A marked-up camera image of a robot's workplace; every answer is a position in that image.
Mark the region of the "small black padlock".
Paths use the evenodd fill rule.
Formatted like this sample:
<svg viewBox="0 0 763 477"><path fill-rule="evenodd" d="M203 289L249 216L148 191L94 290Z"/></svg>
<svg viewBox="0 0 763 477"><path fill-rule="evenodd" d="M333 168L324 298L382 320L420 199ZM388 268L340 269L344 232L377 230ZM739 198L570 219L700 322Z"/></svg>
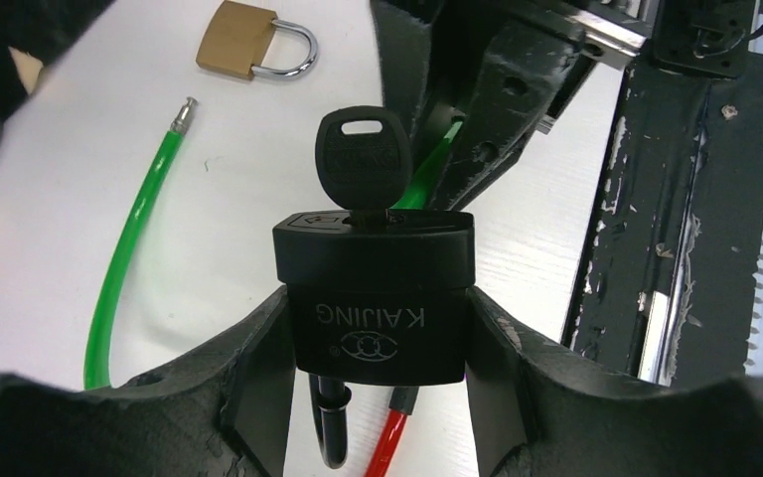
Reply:
<svg viewBox="0 0 763 477"><path fill-rule="evenodd" d="M345 211L273 229L297 367L309 376L321 453L347 458L350 384L424 387L463 379L475 282L474 220L394 210L362 228Z"/></svg>

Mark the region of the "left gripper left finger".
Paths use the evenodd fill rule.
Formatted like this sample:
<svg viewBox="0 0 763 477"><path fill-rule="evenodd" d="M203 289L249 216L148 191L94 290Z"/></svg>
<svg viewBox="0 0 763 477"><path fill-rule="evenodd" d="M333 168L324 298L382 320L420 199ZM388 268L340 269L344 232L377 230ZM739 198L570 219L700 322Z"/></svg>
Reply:
<svg viewBox="0 0 763 477"><path fill-rule="evenodd" d="M287 293L118 388L0 374L0 476L279 476L295 364Z"/></svg>

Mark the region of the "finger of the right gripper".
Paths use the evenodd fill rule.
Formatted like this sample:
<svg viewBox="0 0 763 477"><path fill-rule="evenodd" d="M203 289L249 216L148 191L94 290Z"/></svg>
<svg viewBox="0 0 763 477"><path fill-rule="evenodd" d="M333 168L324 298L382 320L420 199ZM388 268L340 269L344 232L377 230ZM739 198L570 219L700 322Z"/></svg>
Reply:
<svg viewBox="0 0 763 477"><path fill-rule="evenodd" d="M370 3L375 25L383 106L396 113L414 139L431 97L434 27L444 1Z"/></svg>
<svg viewBox="0 0 763 477"><path fill-rule="evenodd" d="M439 27L435 65L463 121L426 207L460 211L519 161L585 33L556 13L445 13Z"/></svg>

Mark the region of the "brass padlock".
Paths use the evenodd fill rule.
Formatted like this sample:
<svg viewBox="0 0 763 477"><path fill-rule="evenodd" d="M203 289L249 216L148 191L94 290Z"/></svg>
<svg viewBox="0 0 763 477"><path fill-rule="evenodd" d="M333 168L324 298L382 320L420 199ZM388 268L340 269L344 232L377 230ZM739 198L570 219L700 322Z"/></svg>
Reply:
<svg viewBox="0 0 763 477"><path fill-rule="evenodd" d="M307 54L299 65L274 69L263 64L278 31L305 41ZM241 80L296 80L311 71L318 57L318 40L306 27L282 20L272 10L224 1L207 26L195 62L205 71Z"/></svg>

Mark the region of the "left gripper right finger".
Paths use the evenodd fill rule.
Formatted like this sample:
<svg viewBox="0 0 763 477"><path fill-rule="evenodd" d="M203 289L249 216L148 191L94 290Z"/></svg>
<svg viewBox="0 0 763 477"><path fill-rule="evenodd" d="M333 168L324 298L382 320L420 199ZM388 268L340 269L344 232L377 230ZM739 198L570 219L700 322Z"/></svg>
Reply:
<svg viewBox="0 0 763 477"><path fill-rule="evenodd" d="M676 390L583 358L478 288L466 384L483 476L763 476L763 378Z"/></svg>

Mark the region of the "black padlock key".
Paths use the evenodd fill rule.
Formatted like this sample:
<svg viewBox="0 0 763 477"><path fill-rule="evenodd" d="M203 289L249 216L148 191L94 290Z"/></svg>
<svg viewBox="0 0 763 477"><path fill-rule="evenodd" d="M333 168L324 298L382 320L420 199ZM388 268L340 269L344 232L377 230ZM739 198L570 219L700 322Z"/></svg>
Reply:
<svg viewBox="0 0 763 477"><path fill-rule="evenodd" d="M398 116L372 105L338 109L321 119L315 165L324 192L360 229L386 226L388 210L413 174L409 139Z"/></svg>

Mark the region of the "green cable lock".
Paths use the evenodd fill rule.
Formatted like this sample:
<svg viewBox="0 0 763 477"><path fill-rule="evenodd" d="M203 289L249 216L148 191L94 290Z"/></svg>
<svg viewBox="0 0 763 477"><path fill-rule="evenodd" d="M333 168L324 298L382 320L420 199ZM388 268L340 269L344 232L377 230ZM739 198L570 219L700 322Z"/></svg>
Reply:
<svg viewBox="0 0 763 477"><path fill-rule="evenodd" d="M186 98L162 138L125 219L88 330L82 374L83 387L87 390L111 385L109 359L112 332L127 271L168 172L193 123L197 106L196 99L190 96Z"/></svg>

